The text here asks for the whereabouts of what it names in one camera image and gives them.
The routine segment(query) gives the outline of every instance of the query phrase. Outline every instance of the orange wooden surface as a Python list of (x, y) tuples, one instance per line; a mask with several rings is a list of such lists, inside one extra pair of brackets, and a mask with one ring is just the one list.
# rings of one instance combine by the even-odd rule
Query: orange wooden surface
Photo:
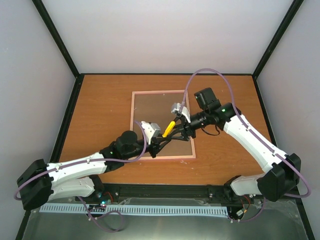
[[(130, 128), (133, 91), (183, 89), (187, 75), (86, 75), (74, 109), (60, 161), (88, 156), (107, 147)], [(267, 126), (251, 76), (227, 76), (237, 107), (267, 139)], [(193, 93), (211, 87), (222, 104), (230, 102), (219, 76), (196, 76), (189, 86), (190, 113), (200, 111)], [(214, 126), (206, 130), (214, 132)], [(253, 157), (231, 136), (197, 131), (196, 159), (138, 161), (100, 175), (105, 183), (222, 185), (236, 175), (262, 173)]]

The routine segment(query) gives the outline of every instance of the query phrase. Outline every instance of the purple cable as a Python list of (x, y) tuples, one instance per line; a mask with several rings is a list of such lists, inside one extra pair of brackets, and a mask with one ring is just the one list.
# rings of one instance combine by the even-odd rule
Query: purple cable
[[(145, 133), (144, 129), (142, 128), (141, 124), (139, 122), (137, 122), (137, 121), (134, 121), (134, 122), (136, 124), (138, 124), (139, 128), (142, 131), (142, 135), (143, 135), (143, 150), (142, 150), (142, 152), (140, 153), (139, 156), (137, 156), (133, 160), (122, 160), (122, 159), (115, 159), (115, 158), (99, 158), (99, 159), (93, 159), (90, 162), (111, 161), (111, 162), (121, 162), (121, 163), (132, 163), (132, 162), (138, 161), (146, 152), (146, 149), (147, 149), (147, 136), (146, 136), (146, 133)], [(69, 164), (66, 164), (66, 165), (59, 166), (59, 169), (65, 169), (65, 168), (72, 167), (72, 166), (75, 166), (75, 165), (78, 165), (78, 164), (87, 164), (87, 163), (88, 163), (87, 160), (72, 162), (72, 163), (69, 163)], [(38, 175), (35, 175), (35, 176), (31, 177), (29, 180), (27, 180), (26, 182), (21, 184), (21, 186), (18, 187), (18, 189), (14, 193), (13, 198), (15, 200), (21, 201), (21, 197), (17, 196), (18, 193), (21, 191), (21, 189), (23, 189), (26, 185), (28, 185), (32, 181), (36, 180), (37, 178), (40, 178), (41, 176), (49, 174), (49, 173), (54, 172), (56, 170), (57, 170), (56, 168), (53, 168), (53, 169), (44, 171), (42, 173), (39, 173)]]
[[(112, 211), (109, 211), (109, 212), (103, 214), (102, 216), (99, 216), (99, 217), (95, 218), (95, 217), (92, 216), (91, 210), (88, 209), (88, 207), (87, 207), (87, 205), (86, 205), (86, 202), (82, 199), (82, 197), (78, 196), (77, 198), (78, 198), (78, 199), (81, 201), (81, 203), (83, 204), (85, 210), (86, 210), (87, 213), (88, 213), (89, 219), (91, 219), (98, 228), (100, 228), (101, 230), (103, 230), (103, 231), (105, 231), (105, 232), (107, 232), (107, 233), (115, 233), (115, 232), (118, 232), (120, 229), (122, 229), (123, 225), (125, 224), (125, 219), (124, 219), (124, 216), (123, 216), (119, 211), (117, 211), (117, 210), (112, 210)], [(118, 215), (120, 216), (120, 218), (121, 218), (121, 225), (120, 225), (120, 227), (118, 227), (117, 229), (114, 229), (114, 230), (110, 230), (110, 229), (107, 229), (107, 228), (104, 228), (104, 227), (100, 226), (100, 224), (98, 223), (98, 221), (97, 221), (96, 219), (104, 218), (104, 217), (106, 217), (106, 216), (108, 216), (108, 215), (110, 215), (110, 214), (112, 214), (112, 213), (116, 213), (116, 214), (118, 214)]]
[[(231, 88), (231, 85), (229, 83), (229, 81), (227, 80), (227, 78), (225, 76), (223, 76), (220, 72), (214, 70), (214, 69), (211, 69), (211, 68), (202, 68), (202, 69), (199, 69), (197, 71), (194, 72), (194, 74), (191, 75), (189, 81), (187, 82), (186, 86), (185, 86), (185, 90), (184, 90), (184, 94), (183, 94), (183, 99), (182, 99), (182, 103), (181, 103), (181, 107), (179, 109), (179, 113), (182, 112), (182, 109), (184, 108), (184, 105), (186, 104), (186, 97), (187, 97), (187, 91), (188, 91), (188, 87), (192, 81), (192, 79), (194, 78), (195, 75), (197, 75), (198, 73), (200, 72), (203, 72), (203, 71), (210, 71), (210, 72), (213, 72), (213, 73), (216, 73), (218, 74), (220, 77), (223, 78), (223, 80), (225, 81), (226, 85), (228, 86), (228, 89), (230, 91), (230, 96), (231, 96), (231, 103), (232, 103), (232, 107), (233, 107), (233, 110), (235, 112), (235, 114), (237, 115), (237, 117), (239, 118), (240, 122), (245, 126), (245, 128), (247, 129), (248, 128), (248, 125), (246, 124), (246, 122), (242, 119), (242, 117), (240, 116), (237, 108), (236, 108), (236, 103), (235, 103), (235, 97), (234, 97), (234, 93), (232, 91), (232, 88)], [(252, 129), (249, 129), (248, 130), (261, 144), (263, 144), (269, 151), (271, 151), (272, 153), (275, 152), (275, 150), (273, 150), (265, 141), (263, 141), (254, 131), (252, 131)], [(285, 194), (286, 196), (289, 196), (289, 197), (292, 197), (292, 198), (306, 198), (308, 196), (310, 196), (311, 194), (311, 187), (308, 183), (308, 181), (305, 179), (305, 177), (295, 168), (293, 167), (286, 159), (284, 159), (282, 156), (280, 156), (278, 153), (275, 154), (276, 157), (278, 157), (281, 161), (283, 161), (289, 168), (291, 168), (298, 176), (299, 178), (303, 181), (303, 183), (305, 184), (306, 186), (306, 189), (307, 189), (307, 192), (306, 194), (303, 194), (303, 195), (296, 195), (296, 194), (290, 194), (290, 193), (287, 193)]]

